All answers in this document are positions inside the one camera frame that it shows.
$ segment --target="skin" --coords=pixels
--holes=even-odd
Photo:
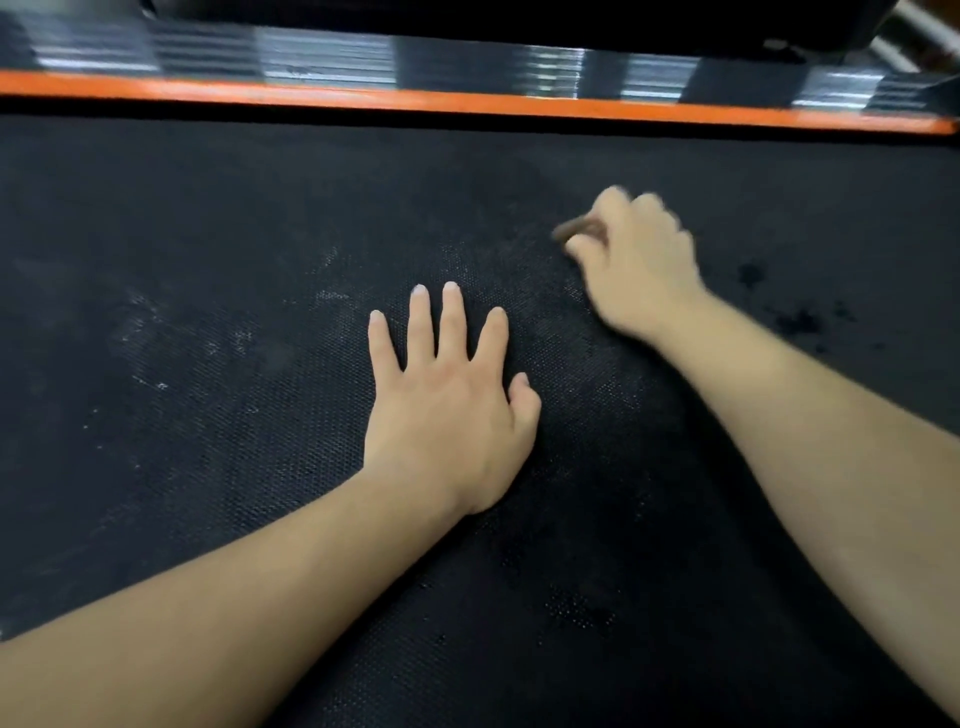
[[[689,379],[814,568],[960,717],[960,441],[713,297],[692,237],[655,195],[610,188],[561,232],[600,317]],[[371,316],[376,403],[360,473],[0,645],[0,722],[255,725],[459,519],[494,505],[540,414],[525,375],[502,389],[506,314],[491,312],[471,361],[456,286],[444,289],[436,355],[425,291],[411,297],[408,330],[401,372],[386,321]]]
[[[960,719],[960,439],[712,296],[656,195],[612,187],[586,217],[566,250],[601,318],[690,381],[824,581]]]
[[[526,375],[503,390],[503,309],[472,360],[453,284],[436,355],[422,286],[406,371],[378,311],[369,339],[376,402],[363,469],[246,538],[0,645],[0,724],[258,725],[457,521],[503,497],[540,417]]]

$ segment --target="small object in hand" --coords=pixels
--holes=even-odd
[[[607,226],[588,215],[581,215],[572,220],[567,220],[565,223],[560,223],[553,229],[553,239],[558,243],[565,243],[574,235],[581,233],[595,237],[604,245],[607,244]]]

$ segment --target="treadmill belt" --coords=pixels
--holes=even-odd
[[[271,726],[950,725],[549,239],[655,190],[715,292],[957,430],[960,158],[870,141],[0,116],[3,636],[354,473],[370,310],[402,343],[456,280],[471,341],[510,315],[537,445]]]

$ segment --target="wrist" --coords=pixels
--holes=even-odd
[[[715,312],[725,304],[706,288],[697,294],[663,307],[659,324],[643,339],[667,361],[684,349],[691,337],[699,336],[709,326]]]
[[[438,518],[455,523],[469,511],[460,489],[416,456],[377,456],[364,462],[361,473],[392,491],[402,491],[418,508]]]

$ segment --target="orange trim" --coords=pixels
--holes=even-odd
[[[257,106],[439,111],[512,116],[552,116],[623,121],[665,121],[790,129],[951,134],[952,121],[936,116],[844,111],[749,109],[694,104],[648,104],[597,99],[550,99],[483,93],[328,88],[222,81],[179,81],[0,71],[0,95],[136,101],[182,101]]]

